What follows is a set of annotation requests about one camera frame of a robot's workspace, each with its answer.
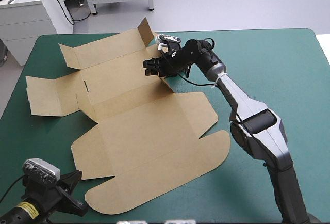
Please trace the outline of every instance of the cardboard box blank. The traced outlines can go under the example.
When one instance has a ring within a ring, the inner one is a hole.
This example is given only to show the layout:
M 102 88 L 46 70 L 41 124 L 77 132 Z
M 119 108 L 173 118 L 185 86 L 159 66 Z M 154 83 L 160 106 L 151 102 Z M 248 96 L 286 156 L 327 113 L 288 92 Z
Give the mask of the cardboard box blank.
M 92 208 L 117 214 L 219 166 L 229 152 L 225 131 L 199 139 L 218 116 L 201 92 L 173 93 L 142 62 L 160 56 L 146 19 L 137 29 L 79 47 L 60 44 L 68 67 L 58 79 L 27 76 L 33 115 L 81 110 L 97 125 L 72 144 L 83 179 L 115 176 L 86 194 Z

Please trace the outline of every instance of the white desk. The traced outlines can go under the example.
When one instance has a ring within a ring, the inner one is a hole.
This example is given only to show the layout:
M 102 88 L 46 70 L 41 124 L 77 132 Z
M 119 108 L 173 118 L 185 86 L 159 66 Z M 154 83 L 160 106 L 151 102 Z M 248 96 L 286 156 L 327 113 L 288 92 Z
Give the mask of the white desk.
M 0 39 L 20 65 L 25 65 L 39 36 L 72 33 L 56 0 L 8 1 L 0 1 Z M 69 17 L 64 1 L 60 2 Z

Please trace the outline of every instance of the green table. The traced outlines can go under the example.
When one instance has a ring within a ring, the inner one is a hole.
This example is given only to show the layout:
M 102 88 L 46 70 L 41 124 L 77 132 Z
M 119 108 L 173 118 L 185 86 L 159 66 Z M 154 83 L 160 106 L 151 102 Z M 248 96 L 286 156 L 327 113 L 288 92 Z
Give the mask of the green table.
M 183 42 L 214 38 L 215 52 L 227 65 L 229 75 L 251 97 L 266 102 L 282 117 L 306 207 L 322 221 L 330 221 L 330 66 L 314 33 L 279 29 L 171 34 Z M 0 119 L 0 194 L 22 174 L 27 158 L 42 158 L 62 173 L 75 169 L 70 146 L 95 123 L 80 111 L 61 118 L 32 116 L 25 76 L 58 78 L 72 73 L 75 70 L 66 67 L 58 43 L 78 46 L 111 35 L 47 35 L 38 39 Z M 196 67 L 190 79 L 206 82 Z M 176 92 L 204 91 L 219 115 L 219 122 L 209 133 L 229 131 L 230 108 L 219 90 L 195 87 L 180 78 L 168 81 Z M 74 196 L 83 200 L 89 188 L 106 180 L 82 181 Z M 0 206 L 0 213 L 17 204 L 22 193 L 23 187 L 16 185 Z M 179 218 L 198 222 L 281 221 L 262 161 L 251 159 L 234 141 L 222 166 L 125 214 L 110 216 L 90 210 L 84 218 L 56 213 L 51 220 L 113 223 Z

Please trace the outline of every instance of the gray floor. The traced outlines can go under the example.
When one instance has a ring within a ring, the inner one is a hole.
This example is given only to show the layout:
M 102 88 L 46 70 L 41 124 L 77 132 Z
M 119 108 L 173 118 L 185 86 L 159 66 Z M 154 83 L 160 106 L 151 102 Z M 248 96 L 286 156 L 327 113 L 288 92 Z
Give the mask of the gray floor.
M 330 34 L 330 0 L 154 0 L 101 4 L 98 15 L 77 23 L 75 33 L 121 32 L 147 17 L 154 31 L 310 28 Z M 75 19 L 89 13 L 68 3 Z M 0 67 L 0 116 L 22 71 L 13 58 Z

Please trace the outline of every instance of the black cable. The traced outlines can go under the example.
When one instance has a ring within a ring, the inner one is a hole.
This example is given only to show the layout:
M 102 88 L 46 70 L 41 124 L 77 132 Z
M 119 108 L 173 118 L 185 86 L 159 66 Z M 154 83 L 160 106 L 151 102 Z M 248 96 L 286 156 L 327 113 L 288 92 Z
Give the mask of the black cable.
M 192 84 L 192 85 L 194 85 L 194 86 L 214 86 L 214 84 L 196 84 L 196 83 L 194 83 L 194 82 L 191 82 L 191 81 L 187 80 L 186 78 L 184 78 L 184 77 L 183 77 L 182 75 L 180 75 L 179 73 L 178 73 L 177 75 L 179 75 L 184 81 L 186 81 L 186 82 L 188 82 L 188 83 L 190 83 L 190 84 Z
M 85 20 L 85 19 L 89 18 L 89 16 L 92 14 L 92 13 L 90 12 L 90 13 L 87 15 L 87 17 L 85 17 L 85 18 L 83 18 L 83 19 L 75 20 L 75 19 L 73 19 L 72 15 L 71 15 L 71 13 L 70 13 L 70 11 L 69 11 L 69 9 L 68 9 L 68 13 L 69 13 L 70 18 L 71 18 L 71 21 L 70 21 L 69 18 L 68 18 L 68 16 L 67 16 L 67 14 L 65 13 L 65 11 L 64 11 L 64 9 L 63 9 L 61 3 L 60 3 L 60 1 L 59 1 L 59 0 L 56 0 L 56 1 L 57 1 L 57 3 L 60 5 L 60 7 L 61 7 L 61 9 L 62 9 L 62 12 L 63 12 L 63 14 L 64 14 L 64 16 L 65 16 L 65 18 L 67 19 L 67 21 L 68 21 L 71 25 L 75 25 L 75 22 L 82 21 L 82 20 Z
M 6 195 L 8 194 L 8 192 L 11 190 L 11 188 L 15 185 L 15 183 L 17 183 L 19 180 L 21 180 L 22 178 L 24 177 L 23 176 L 20 176 L 18 179 L 16 179 L 10 186 L 9 188 L 7 189 L 7 191 L 5 192 L 5 194 L 1 197 L 0 199 L 0 203 L 4 200 L 4 198 L 6 197 Z

